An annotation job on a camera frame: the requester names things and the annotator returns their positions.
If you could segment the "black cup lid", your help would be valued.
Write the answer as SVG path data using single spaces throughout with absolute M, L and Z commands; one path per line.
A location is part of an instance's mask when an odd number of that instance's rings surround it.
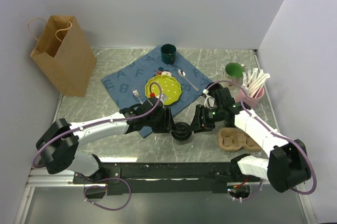
M 189 130 L 189 124 L 185 122 L 179 122 L 175 124 L 176 129 L 171 131 L 173 138 L 175 139 L 188 139 L 191 137 L 192 133 Z

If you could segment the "dark translucent takeout cup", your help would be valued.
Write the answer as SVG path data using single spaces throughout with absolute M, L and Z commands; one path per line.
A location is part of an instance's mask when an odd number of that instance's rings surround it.
M 184 145 L 184 144 L 187 144 L 189 142 L 188 139 L 175 139 L 175 138 L 174 138 L 174 141 L 179 145 Z

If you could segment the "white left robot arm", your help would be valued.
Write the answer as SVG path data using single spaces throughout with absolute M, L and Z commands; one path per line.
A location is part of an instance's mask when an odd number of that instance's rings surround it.
M 175 129 L 171 110 L 156 98 L 100 119 L 81 123 L 55 121 L 36 143 L 41 167 L 49 174 L 64 170 L 77 172 L 98 183 L 107 176 L 101 160 L 95 154 L 84 154 L 79 147 L 115 135 L 126 135 L 150 127 L 154 133 L 170 133 Z

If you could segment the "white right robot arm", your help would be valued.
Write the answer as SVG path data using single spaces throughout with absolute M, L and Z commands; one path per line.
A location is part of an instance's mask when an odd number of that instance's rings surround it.
M 212 99 L 213 106 L 198 105 L 195 111 L 196 125 L 190 126 L 194 133 L 213 130 L 215 123 L 226 121 L 233 129 L 239 129 L 251 137 L 267 154 L 267 158 L 257 158 L 249 154 L 232 159 L 231 177 L 242 181 L 249 176 L 269 181 L 278 192 L 295 190 L 297 185 L 309 179 L 312 188 L 306 194 L 316 190 L 317 178 L 308 159 L 305 144 L 299 139 L 292 140 L 264 122 L 250 106 L 244 102 L 235 102 L 227 88 L 215 91 L 204 89 L 202 96 Z

